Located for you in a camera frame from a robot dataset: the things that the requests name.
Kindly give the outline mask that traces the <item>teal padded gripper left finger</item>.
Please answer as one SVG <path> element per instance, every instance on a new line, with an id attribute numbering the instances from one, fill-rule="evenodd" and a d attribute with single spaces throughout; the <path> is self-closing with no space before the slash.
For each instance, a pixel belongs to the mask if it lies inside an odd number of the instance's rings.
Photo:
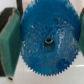
<path id="1" fill-rule="evenodd" d="M 0 14 L 0 62 L 6 77 L 14 76 L 21 47 L 20 13 L 5 8 Z"/>

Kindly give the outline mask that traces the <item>teal padded gripper right finger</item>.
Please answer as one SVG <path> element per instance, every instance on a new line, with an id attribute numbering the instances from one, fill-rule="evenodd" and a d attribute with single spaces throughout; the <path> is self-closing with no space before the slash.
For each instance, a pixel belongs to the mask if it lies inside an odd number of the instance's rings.
<path id="1" fill-rule="evenodd" d="M 78 41 L 78 46 L 80 48 L 80 51 L 84 55 L 84 8 L 82 9 L 80 14 L 80 21 L 81 21 L 81 32 L 80 32 L 80 38 Z"/>

